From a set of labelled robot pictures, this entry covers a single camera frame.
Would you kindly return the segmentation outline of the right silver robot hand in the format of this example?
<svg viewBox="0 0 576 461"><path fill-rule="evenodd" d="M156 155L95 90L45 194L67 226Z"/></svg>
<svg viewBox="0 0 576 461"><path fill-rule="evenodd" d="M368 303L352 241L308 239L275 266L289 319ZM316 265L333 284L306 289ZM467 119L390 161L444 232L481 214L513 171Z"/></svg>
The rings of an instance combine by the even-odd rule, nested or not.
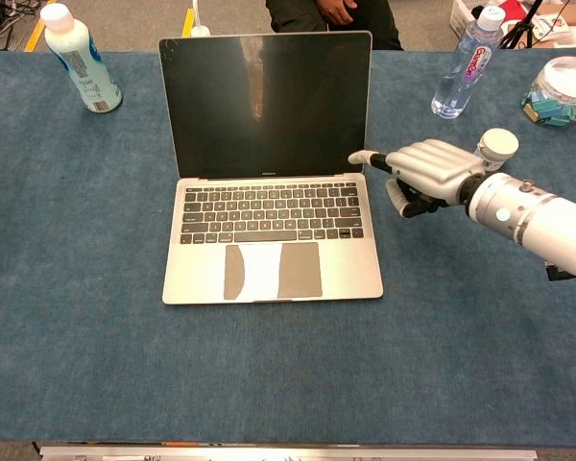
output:
<svg viewBox="0 0 576 461"><path fill-rule="evenodd" d="M483 159L438 139L415 142L389 154L360 150L350 154L348 162L391 174L387 193L404 218L464 206L487 177Z"/></svg>

